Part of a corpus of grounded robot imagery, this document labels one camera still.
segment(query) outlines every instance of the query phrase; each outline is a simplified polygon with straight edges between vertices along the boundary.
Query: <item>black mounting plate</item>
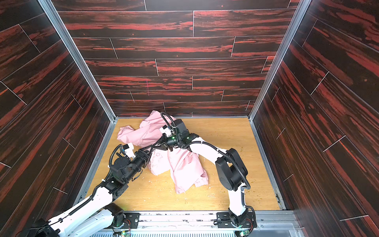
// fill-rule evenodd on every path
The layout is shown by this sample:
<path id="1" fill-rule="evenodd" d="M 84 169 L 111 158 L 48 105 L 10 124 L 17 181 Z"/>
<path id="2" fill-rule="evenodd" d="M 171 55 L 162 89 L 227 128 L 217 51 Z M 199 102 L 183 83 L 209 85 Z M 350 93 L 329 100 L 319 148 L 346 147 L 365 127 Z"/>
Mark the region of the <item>black mounting plate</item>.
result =
<path id="1" fill-rule="evenodd" d="M 130 228 L 131 229 L 137 229 L 138 222 L 139 222 L 139 213 L 136 212 L 124 212 L 125 219 L 130 221 Z"/>
<path id="2" fill-rule="evenodd" d="M 235 228 L 234 226 L 232 226 L 232 222 L 230 221 L 229 212 L 217 212 L 216 215 L 217 215 L 217 220 L 220 219 L 221 221 L 228 221 L 227 223 L 218 223 L 217 224 L 218 228 Z M 253 221 L 253 213 L 248 212 L 246 218 Z M 250 222 L 246 221 L 246 223 L 241 228 L 250 228 L 250 227 L 251 227 Z"/>

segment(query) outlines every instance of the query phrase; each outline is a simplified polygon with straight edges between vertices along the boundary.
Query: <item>wooden floor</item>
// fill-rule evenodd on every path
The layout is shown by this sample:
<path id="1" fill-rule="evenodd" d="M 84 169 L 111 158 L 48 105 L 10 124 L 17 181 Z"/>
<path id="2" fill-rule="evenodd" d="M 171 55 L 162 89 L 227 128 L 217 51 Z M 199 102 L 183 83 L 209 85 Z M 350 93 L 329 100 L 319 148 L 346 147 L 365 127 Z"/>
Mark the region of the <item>wooden floor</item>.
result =
<path id="1" fill-rule="evenodd" d="M 120 127 L 131 125 L 139 128 L 143 119 L 120 119 L 89 188 L 101 183 L 108 173 L 109 156 L 120 144 L 117 133 Z M 273 188 L 260 156 L 247 118 L 186 118 L 182 119 L 188 130 L 205 141 L 224 149 L 234 148 L 240 154 L 249 172 L 250 190 L 245 190 L 246 204 L 255 210 L 279 210 Z M 115 203 L 124 210 L 227 210 L 227 190 L 218 180 L 216 167 L 200 156 L 201 164 L 209 176 L 209 185 L 195 187 L 176 194 L 170 171 L 159 176 L 145 169 L 142 175 L 129 184 L 126 192 Z"/>

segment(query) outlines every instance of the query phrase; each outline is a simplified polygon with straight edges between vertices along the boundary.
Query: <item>pink fabric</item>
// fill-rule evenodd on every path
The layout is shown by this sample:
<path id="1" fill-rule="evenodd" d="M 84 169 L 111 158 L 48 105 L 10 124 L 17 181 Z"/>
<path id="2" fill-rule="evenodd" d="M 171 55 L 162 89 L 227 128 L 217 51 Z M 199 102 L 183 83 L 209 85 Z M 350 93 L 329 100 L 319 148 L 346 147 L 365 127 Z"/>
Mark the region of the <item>pink fabric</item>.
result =
<path id="1" fill-rule="evenodd" d="M 166 123 L 160 113 L 153 110 L 150 116 L 141 122 L 139 129 L 134 130 L 130 126 L 121 127 L 117 140 L 145 147 L 154 144 L 162 136 L 159 128 L 164 125 Z M 174 148 L 172 152 L 155 150 L 148 168 L 154 175 L 170 170 L 171 178 L 175 183 L 175 191 L 178 194 L 187 191 L 193 184 L 196 187 L 208 184 L 208 175 L 201 166 L 199 156 L 188 150 L 180 148 Z"/>

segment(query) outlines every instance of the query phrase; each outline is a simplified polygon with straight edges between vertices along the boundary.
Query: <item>robotic arm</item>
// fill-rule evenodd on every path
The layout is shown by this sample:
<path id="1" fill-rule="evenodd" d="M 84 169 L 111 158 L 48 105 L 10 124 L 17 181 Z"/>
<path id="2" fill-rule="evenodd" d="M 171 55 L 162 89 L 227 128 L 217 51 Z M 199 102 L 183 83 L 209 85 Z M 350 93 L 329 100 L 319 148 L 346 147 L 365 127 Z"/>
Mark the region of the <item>robotic arm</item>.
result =
<path id="1" fill-rule="evenodd" d="M 189 133 L 181 119 L 173 121 L 166 113 L 162 112 L 161 115 L 167 125 L 160 129 L 162 137 L 156 143 L 135 153 L 131 143 L 118 145 L 111 154 L 106 178 L 94 188 L 93 193 L 49 221 L 35 223 L 40 227 L 32 229 L 28 237 L 86 237 L 110 225 L 121 228 L 124 225 L 123 210 L 112 202 L 125 192 L 130 181 L 139 177 L 155 149 L 187 149 L 210 160 L 216 165 L 221 184 L 228 190 L 231 223 L 237 228 L 242 226 L 248 208 L 253 211 L 253 223 L 256 222 L 253 208 L 245 205 L 244 190 L 250 189 L 250 185 L 246 180 L 247 169 L 238 152 L 233 148 L 225 150 L 215 147 L 197 134 Z M 118 158 L 112 164 L 115 154 Z"/>

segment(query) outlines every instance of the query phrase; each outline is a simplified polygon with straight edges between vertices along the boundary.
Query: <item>dark wood panel wall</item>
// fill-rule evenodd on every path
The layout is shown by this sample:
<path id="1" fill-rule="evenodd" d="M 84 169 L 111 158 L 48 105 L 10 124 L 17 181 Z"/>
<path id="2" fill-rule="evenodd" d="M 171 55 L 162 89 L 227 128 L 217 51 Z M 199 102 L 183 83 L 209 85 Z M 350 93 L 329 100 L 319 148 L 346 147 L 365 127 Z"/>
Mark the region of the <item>dark wood panel wall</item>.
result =
<path id="1" fill-rule="evenodd" d="M 0 236 L 72 207 L 108 124 L 38 2 L 0 1 Z"/>
<path id="2" fill-rule="evenodd" d="M 117 116 L 248 115 L 298 1 L 53 0 Z"/>
<path id="3" fill-rule="evenodd" d="M 378 11 L 313 0 L 254 118 L 309 237 L 379 236 Z"/>

